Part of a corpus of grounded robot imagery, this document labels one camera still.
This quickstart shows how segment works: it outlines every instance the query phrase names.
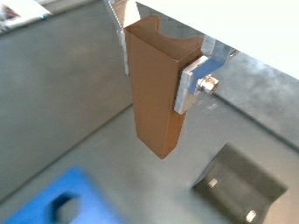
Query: brown rectangular block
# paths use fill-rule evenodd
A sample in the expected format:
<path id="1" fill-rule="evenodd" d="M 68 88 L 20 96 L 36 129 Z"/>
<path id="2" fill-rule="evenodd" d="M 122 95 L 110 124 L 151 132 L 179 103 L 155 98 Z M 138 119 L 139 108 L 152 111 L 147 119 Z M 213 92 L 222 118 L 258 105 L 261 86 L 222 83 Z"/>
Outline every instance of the brown rectangular block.
<path id="1" fill-rule="evenodd" d="M 151 15 L 126 28 L 136 135 L 159 158 L 174 150 L 185 114 L 174 111 L 183 68 L 202 56 L 202 37 L 177 39 L 159 33 Z"/>

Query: blue plastic piece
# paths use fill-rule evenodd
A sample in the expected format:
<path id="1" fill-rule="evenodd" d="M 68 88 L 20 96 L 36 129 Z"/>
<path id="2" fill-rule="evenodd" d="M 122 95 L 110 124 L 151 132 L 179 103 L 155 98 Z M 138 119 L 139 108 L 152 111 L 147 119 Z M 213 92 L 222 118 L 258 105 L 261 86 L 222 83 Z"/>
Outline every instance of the blue plastic piece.
<path id="1" fill-rule="evenodd" d="M 80 168 L 70 169 L 4 224 L 60 224 L 55 209 L 71 198 L 79 199 L 79 215 L 70 224 L 124 224 Z"/>

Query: gray table surface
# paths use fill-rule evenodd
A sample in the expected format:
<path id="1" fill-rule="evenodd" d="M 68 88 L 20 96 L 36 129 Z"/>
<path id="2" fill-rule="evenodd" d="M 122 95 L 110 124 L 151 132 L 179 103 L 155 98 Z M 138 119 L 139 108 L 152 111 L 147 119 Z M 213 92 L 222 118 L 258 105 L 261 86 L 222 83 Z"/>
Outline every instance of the gray table surface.
<path id="1" fill-rule="evenodd" d="M 68 168 L 79 165 L 128 223 L 230 223 L 191 191 L 227 142 L 289 186 L 265 223 L 299 223 L 298 153 L 229 104 L 206 94 L 187 114 L 179 145 L 166 160 L 136 138 L 130 108 L 0 206 L 0 221 Z"/>

